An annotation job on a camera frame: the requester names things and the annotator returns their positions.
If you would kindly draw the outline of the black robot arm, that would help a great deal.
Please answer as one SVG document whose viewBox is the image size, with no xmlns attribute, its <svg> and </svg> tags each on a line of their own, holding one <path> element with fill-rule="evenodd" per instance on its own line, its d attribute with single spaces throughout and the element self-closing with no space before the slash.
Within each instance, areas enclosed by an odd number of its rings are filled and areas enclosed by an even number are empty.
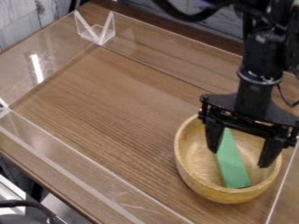
<svg viewBox="0 0 299 224">
<path fill-rule="evenodd" d="M 243 14 L 244 54 L 237 69 L 237 92 L 205 94 L 199 118 L 207 145 L 220 150 L 225 128 L 261 137 L 256 165 L 267 168 L 284 148 L 296 144 L 299 116 L 272 100 L 284 72 L 299 70 L 299 1 L 228 0 Z"/>
</svg>

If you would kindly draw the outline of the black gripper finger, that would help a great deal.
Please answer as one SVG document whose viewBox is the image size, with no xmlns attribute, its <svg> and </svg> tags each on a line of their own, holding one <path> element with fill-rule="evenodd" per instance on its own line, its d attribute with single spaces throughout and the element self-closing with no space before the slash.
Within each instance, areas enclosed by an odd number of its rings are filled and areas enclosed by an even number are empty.
<svg viewBox="0 0 299 224">
<path fill-rule="evenodd" d="M 260 168 L 267 168 L 273 163 L 276 157 L 280 155 L 281 149 L 284 148 L 284 144 L 284 139 L 279 137 L 268 138 L 265 140 L 257 160 L 257 166 Z"/>
<path fill-rule="evenodd" d="M 212 153 L 217 153 L 223 138 L 224 125 L 212 118 L 205 121 L 207 145 Z"/>
</svg>

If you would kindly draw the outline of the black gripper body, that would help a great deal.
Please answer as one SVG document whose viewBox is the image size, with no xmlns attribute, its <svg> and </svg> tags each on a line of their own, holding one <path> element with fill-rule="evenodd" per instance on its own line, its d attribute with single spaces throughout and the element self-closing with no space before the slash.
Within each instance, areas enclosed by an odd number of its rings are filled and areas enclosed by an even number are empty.
<svg viewBox="0 0 299 224">
<path fill-rule="evenodd" d="M 200 97 L 199 118 L 215 119 L 225 128 L 249 135 L 284 139 L 284 147 L 295 146 L 299 135 L 299 117 L 285 112 L 272 101 L 273 86 L 280 84 L 283 69 L 241 66 L 239 85 L 233 94 L 205 94 Z"/>
</svg>

